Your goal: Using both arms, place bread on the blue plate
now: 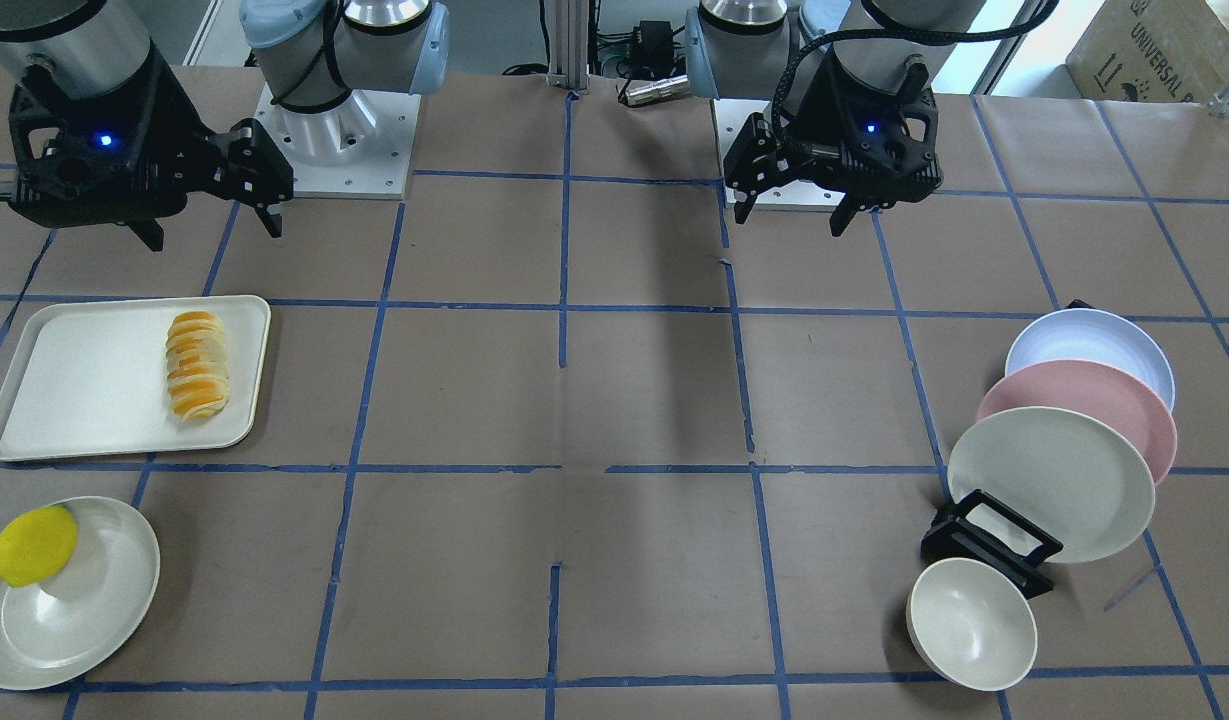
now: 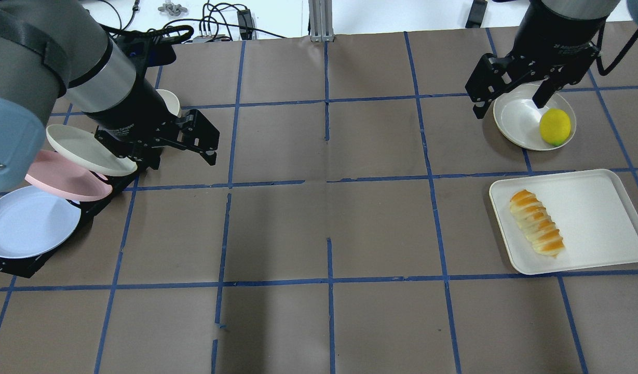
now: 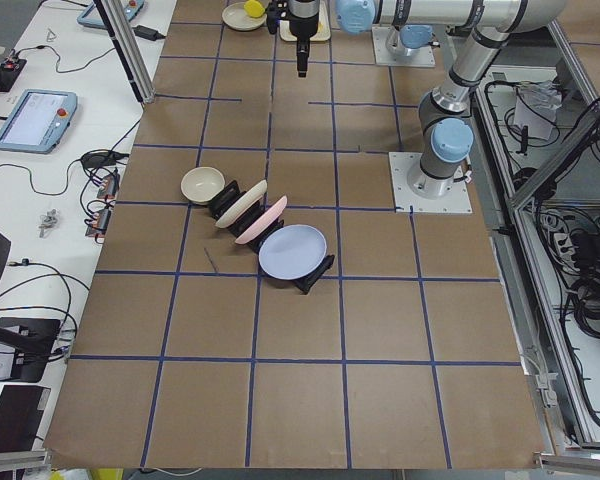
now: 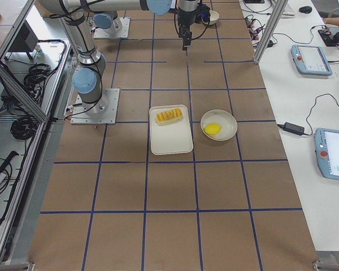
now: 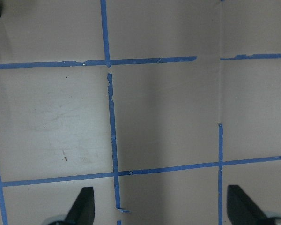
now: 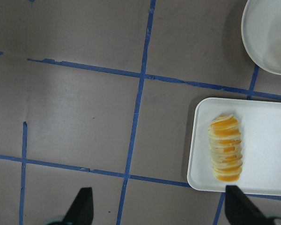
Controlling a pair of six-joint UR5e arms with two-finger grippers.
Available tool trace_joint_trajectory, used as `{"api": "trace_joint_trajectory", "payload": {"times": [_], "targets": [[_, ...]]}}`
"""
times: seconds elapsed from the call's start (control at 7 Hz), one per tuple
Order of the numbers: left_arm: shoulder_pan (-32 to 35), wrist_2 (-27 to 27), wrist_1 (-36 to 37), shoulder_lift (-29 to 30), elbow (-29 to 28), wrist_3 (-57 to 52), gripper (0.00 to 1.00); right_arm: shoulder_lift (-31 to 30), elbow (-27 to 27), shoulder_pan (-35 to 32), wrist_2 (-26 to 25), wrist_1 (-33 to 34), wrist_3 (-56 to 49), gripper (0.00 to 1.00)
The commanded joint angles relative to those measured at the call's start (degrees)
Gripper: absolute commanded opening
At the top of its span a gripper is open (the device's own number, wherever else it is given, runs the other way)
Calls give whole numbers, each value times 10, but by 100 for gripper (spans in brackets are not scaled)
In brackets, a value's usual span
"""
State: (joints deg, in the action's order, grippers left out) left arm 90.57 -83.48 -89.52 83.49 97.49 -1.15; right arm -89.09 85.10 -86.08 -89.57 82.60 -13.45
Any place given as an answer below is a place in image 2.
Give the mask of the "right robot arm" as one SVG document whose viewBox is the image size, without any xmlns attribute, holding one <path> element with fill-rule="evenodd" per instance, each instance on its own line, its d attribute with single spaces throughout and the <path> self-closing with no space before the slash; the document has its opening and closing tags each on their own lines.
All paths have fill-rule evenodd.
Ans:
<svg viewBox="0 0 638 374">
<path fill-rule="evenodd" d="M 504 57 L 482 55 L 466 82 L 476 118 L 483 118 L 495 99 L 520 85 L 540 82 L 532 99 L 542 108 L 554 93 L 579 83 L 592 64 L 599 73 L 610 73 L 638 38 L 638 1 L 628 1 L 637 31 L 611 65 L 603 67 L 604 24 L 617 5 L 618 1 L 531 1 L 510 52 Z"/>
</svg>

